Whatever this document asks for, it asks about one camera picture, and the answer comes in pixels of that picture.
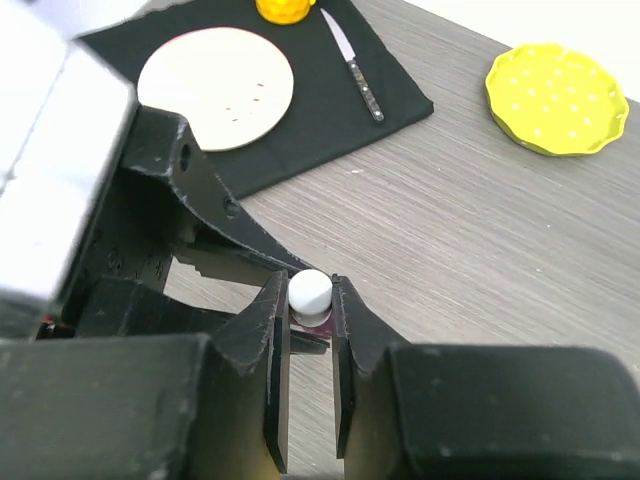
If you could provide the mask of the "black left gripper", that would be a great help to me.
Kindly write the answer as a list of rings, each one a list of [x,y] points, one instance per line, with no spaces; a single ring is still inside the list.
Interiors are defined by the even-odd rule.
[[[207,334],[228,355],[260,355],[275,341],[296,354],[329,344],[289,334],[285,274],[274,274],[238,314],[187,305],[163,290],[172,255],[200,273],[298,273],[292,254],[232,195],[188,121],[138,108],[72,293],[36,338]]]

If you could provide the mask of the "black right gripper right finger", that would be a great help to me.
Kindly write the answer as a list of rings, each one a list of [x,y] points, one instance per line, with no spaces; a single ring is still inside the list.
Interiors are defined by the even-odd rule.
[[[635,479],[639,391],[590,347],[416,344],[333,278],[348,479]]]

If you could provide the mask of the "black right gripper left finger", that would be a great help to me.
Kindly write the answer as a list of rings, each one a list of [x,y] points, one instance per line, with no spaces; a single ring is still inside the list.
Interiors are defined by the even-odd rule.
[[[277,479],[289,350],[207,334],[1,344],[5,479]]]

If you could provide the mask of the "purple nail polish bottle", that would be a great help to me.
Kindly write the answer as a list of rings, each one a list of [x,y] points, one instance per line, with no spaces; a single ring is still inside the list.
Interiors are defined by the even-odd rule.
[[[291,309],[289,319],[290,325],[295,331],[307,333],[323,340],[330,340],[332,337],[333,320],[330,310],[317,315],[302,315]]]

